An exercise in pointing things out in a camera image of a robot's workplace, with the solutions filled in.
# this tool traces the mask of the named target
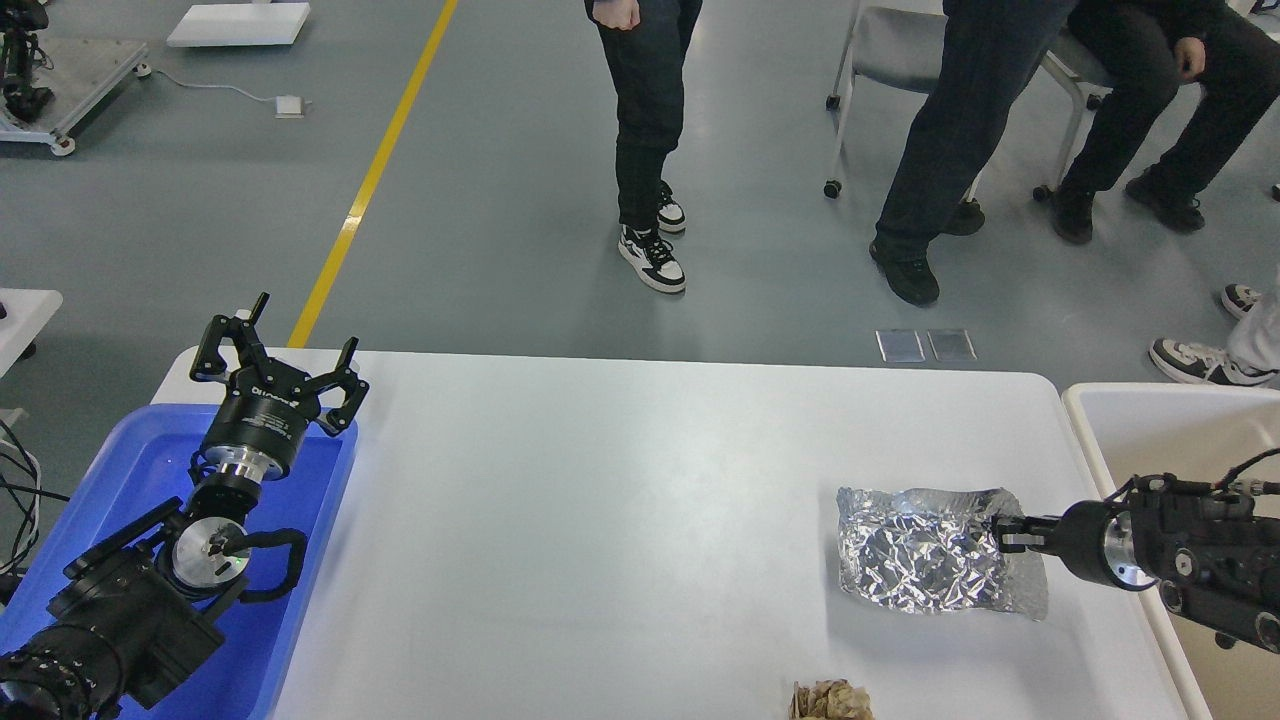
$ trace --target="person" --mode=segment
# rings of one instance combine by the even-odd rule
[[[1204,227],[1196,195],[1217,176],[1280,95],[1280,45],[1222,0],[1082,0],[1071,33],[1115,79],[1059,190],[1052,227],[1093,237],[1093,196],[1111,190],[1184,82],[1204,95],[1178,142],[1125,195],[1180,233]]]
[[[872,260],[890,290],[919,306],[938,299],[929,242],[951,220],[996,150],[1009,108],[1076,0],[946,0],[942,73],[911,122],[876,223]]]
[[[1157,338],[1147,355],[1180,383],[1263,386],[1280,375],[1280,268],[1276,287],[1262,293],[1244,284],[1222,290],[1222,306],[1240,319],[1226,347]]]
[[[662,179],[684,129],[685,55],[701,0],[585,0],[618,94],[618,252],[658,292],[685,290],[685,273],[659,236],[684,232],[685,210]]]

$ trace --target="aluminum foil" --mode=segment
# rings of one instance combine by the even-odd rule
[[[1034,552],[1005,555],[996,515],[1021,515],[1006,489],[840,488],[840,587],[876,605],[936,615],[970,607],[1043,620],[1048,583]]]

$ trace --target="blue plastic bin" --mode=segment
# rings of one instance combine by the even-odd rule
[[[209,430],[212,405],[151,405],[111,430],[31,570],[0,615],[0,653],[17,650],[52,623],[50,598],[67,587],[63,568],[93,543],[164,500],[191,495],[191,454]],[[265,483],[248,530],[297,528],[307,538],[298,587],[274,602],[236,603],[215,623],[227,642],[151,711],[124,698],[122,719],[262,720],[269,717],[315,587],[329,532],[351,474],[353,425],[330,438],[311,425],[293,471]],[[284,577],[288,548],[253,552],[251,589],[275,587]]]

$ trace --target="black pants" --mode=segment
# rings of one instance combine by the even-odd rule
[[[1064,186],[1111,190],[1138,152],[1181,79],[1171,47],[1172,18],[1125,3],[1084,0],[1068,20],[1116,87],[1093,118],[1084,149]],[[1208,27],[1204,97],[1178,142],[1152,168],[1152,181],[1170,199],[1204,190],[1280,95],[1280,45],[1226,8]]]
[[[915,115],[877,242],[890,258],[923,258],[1005,133],[1076,0],[946,0],[937,88]]]
[[[593,0],[586,0],[588,15]],[[640,0],[640,24],[600,27],[604,56],[618,91],[618,222],[646,231],[658,224],[658,183],[685,127],[682,70],[703,0]]]

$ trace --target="sneaker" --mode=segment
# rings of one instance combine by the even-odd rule
[[[1236,320],[1243,320],[1258,300],[1262,300],[1262,293],[1247,284],[1231,283],[1222,288],[1222,307]]]
[[[1084,245],[1093,240],[1093,193],[1071,188],[1057,188],[1048,196],[1053,232],[1071,245]]]
[[[947,227],[942,228],[942,234],[973,234],[980,231],[984,224],[987,224],[987,215],[982,211],[982,205],[977,200],[965,200],[956,206],[956,211],[947,220]]]
[[[1189,233],[1204,227],[1204,215],[1199,211],[1199,200],[1190,197],[1170,197],[1161,192],[1151,179],[1151,168],[1124,186],[1124,193],[1146,205],[1156,214],[1156,219],[1166,228]]]
[[[658,182],[658,227],[662,232],[685,232],[685,209],[671,196],[667,181]]]
[[[872,260],[884,273],[884,279],[888,281],[893,295],[918,307],[937,301],[938,279],[933,277],[928,259],[922,256],[914,260],[891,260],[878,242],[873,240],[868,250],[870,250]]]
[[[658,237],[658,231],[637,232],[622,225],[618,252],[631,263],[644,284],[658,292],[685,290],[685,272],[671,256],[671,243]]]
[[[1147,355],[1162,373],[1180,383],[1257,387],[1280,374],[1240,365],[1217,347],[1164,337],[1151,345]]]

